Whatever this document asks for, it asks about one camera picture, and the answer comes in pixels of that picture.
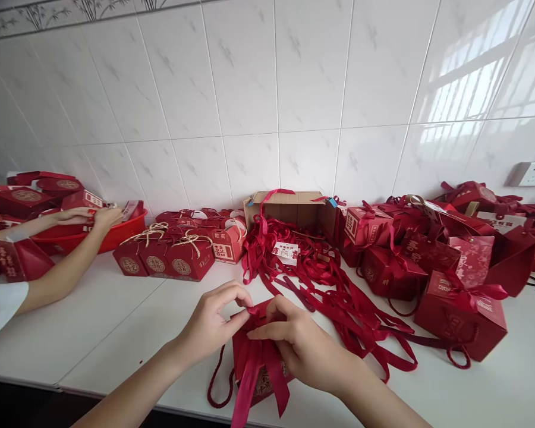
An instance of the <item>red paper bag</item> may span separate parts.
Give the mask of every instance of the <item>red paper bag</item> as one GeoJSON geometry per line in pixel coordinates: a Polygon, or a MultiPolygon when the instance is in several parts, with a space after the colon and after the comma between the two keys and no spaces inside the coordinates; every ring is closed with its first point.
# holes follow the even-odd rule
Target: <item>red paper bag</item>
{"type": "Polygon", "coordinates": [[[512,297],[527,284],[535,258],[535,238],[527,230],[519,226],[505,235],[495,235],[486,284],[500,284],[512,297]]]}
{"type": "Polygon", "coordinates": [[[466,287],[483,284],[492,258],[494,237],[452,237],[448,245],[460,250],[456,275],[466,287]]]}
{"type": "Polygon", "coordinates": [[[19,219],[34,219],[53,205],[52,197],[29,187],[0,192],[0,214],[11,215],[19,219]]]}
{"type": "Polygon", "coordinates": [[[373,293],[399,300],[414,299],[427,279],[412,260],[380,247],[367,248],[362,270],[373,293]]]}
{"type": "Polygon", "coordinates": [[[410,232],[402,240],[402,252],[428,274],[433,270],[455,270],[461,251],[436,241],[435,238],[410,232]]]}
{"type": "Polygon", "coordinates": [[[499,285],[468,288],[457,276],[450,279],[434,271],[414,322],[434,336],[463,345],[473,360],[482,361],[507,334],[499,301],[505,297],[499,285]]]}
{"type": "Polygon", "coordinates": [[[19,232],[0,241],[0,266],[8,282],[40,279],[54,265],[34,241],[19,232]]]}

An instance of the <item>gold circular emblem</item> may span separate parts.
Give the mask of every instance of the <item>gold circular emblem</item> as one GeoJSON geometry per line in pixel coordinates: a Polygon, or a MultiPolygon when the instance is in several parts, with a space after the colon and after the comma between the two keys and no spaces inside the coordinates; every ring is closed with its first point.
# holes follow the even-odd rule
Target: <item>gold circular emblem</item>
{"type": "Polygon", "coordinates": [[[125,272],[139,273],[139,265],[130,257],[122,257],[121,266],[125,272]]]}
{"type": "Polygon", "coordinates": [[[165,264],[161,259],[155,256],[147,257],[147,266],[150,267],[155,272],[162,272],[165,270],[165,264]]]}
{"type": "Polygon", "coordinates": [[[190,272],[192,272],[188,263],[183,259],[174,259],[172,262],[172,267],[181,275],[188,275],[190,272]]]}
{"type": "Polygon", "coordinates": [[[15,190],[12,192],[12,196],[17,200],[24,200],[24,201],[39,201],[42,197],[38,192],[33,192],[30,190],[15,190]]]}
{"type": "Polygon", "coordinates": [[[79,184],[77,184],[75,181],[71,180],[59,180],[56,182],[56,184],[60,187],[66,188],[66,189],[75,189],[79,188],[79,184]]]}

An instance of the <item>red drawstring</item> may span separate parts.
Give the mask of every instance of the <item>red drawstring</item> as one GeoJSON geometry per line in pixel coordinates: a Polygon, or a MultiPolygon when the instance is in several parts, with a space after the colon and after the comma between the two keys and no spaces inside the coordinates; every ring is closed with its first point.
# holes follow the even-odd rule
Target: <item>red drawstring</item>
{"type": "Polygon", "coordinates": [[[234,381],[233,381],[234,369],[232,369],[232,372],[230,373],[230,377],[228,378],[230,382],[230,393],[228,394],[228,398],[222,401],[221,403],[217,403],[212,398],[212,386],[214,385],[214,380],[216,379],[216,375],[218,374],[218,370],[220,369],[220,365],[222,364],[222,356],[224,354],[225,347],[226,345],[223,345],[222,348],[220,349],[220,359],[218,360],[218,365],[216,366],[216,369],[214,370],[214,374],[212,375],[212,379],[210,380],[210,386],[208,387],[208,402],[213,408],[222,408],[226,406],[230,402],[230,399],[232,398],[232,393],[234,391],[234,381]]]}

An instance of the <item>decorative tile border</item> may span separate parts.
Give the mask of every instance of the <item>decorative tile border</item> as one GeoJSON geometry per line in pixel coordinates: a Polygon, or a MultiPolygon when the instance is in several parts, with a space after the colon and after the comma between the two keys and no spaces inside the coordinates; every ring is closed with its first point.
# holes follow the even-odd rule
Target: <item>decorative tile border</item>
{"type": "Polygon", "coordinates": [[[0,39],[200,3],[200,0],[42,0],[1,9],[0,39]]]}

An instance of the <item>wall tile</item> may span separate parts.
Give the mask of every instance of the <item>wall tile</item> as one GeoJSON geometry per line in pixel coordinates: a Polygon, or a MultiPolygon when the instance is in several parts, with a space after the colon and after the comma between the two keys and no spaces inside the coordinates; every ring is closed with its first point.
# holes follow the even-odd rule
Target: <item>wall tile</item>
{"type": "Polygon", "coordinates": [[[142,15],[139,23],[171,137],[219,136],[200,6],[142,15]]]}
{"type": "Polygon", "coordinates": [[[82,28],[125,141],[169,138],[136,17],[82,28]]]}
{"type": "Polygon", "coordinates": [[[353,0],[276,0],[279,131],[338,128],[353,0]]]}
{"type": "Polygon", "coordinates": [[[341,130],[335,192],[341,200],[384,202],[392,194],[407,125],[341,130]]]}
{"type": "Polygon", "coordinates": [[[50,149],[13,150],[7,152],[18,166],[19,171],[53,171],[48,151],[50,149]]]}
{"type": "Polygon", "coordinates": [[[81,144],[123,141],[81,29],[29,37],[81,144]]]}
{"type": "Polygon", "coordinates": [[[442,181],[460,183],[481,128],[481,121],[410,125],[392,194],[431,198],[442,181]]]}
{"type": "Polygon", "coordinates": [[[530,196],[535,188],[506,185],[519,162],[535,162],[535,118],[488,121],[461,181],[485,182],[500,195],[530,196]]]}
{"type": "Polygon", "coordinates": [[[27,37],[0,40],[0,76],[42,146],[78,144],[27,37]]]}
{"type": "Polygon", "coordinates": [[[408,123],[437,8],[355,0],[341,127],[408,123]]]}
{"type": "Polygon", "coordinates": [[[191,209],[232,206],[221,137],[173,140],[191,209]]]}
{"type": "Polygon", "coordinates": [[[48,149],[47,153],[55,172],[77,177],[87,190],[106,199],[105,192],[82,147],[48,149]]]}
{"type": "Polygon", "coordinates": [[[127,143],[127,150],[155,216],[188,207],[170,140],[127,143]]]}
{"type": "Polygon", "coordinates": [[[490,117],[535,116],[535,6],[515,49],[490,117]]]}
{"type": "Polygon", "coordinates": [[[234,207],[247,196],[279,188],[277,134],[224,137],[234,207]]]}
{"type": "MultiPolygon", "coordinates": [[[[133,199],[146,200],[133,163],[123,143],[83,146],[108,202],[125,206],[133,199]]],[[[154,217],[149,207],[148,217],[154,217]]]]}
{"type": "Polygon", "coordinates": [[[339,130],[281,133],[281,187],[333,195],[339,130]]]}
{"type": "Polygon", "coordinates": [[[273,1],[202,7],[223,134],[277,132],[273,1]]]}
{"type": "Polygon", "coordinates": [[[533,0],[442,0],[412,122],[483,119],[533,0]]]}
{"type": "Polygon", "coordinates": [[[0,145],[5,149],[40,147],[25,117],[0,79],[0,145]]]}

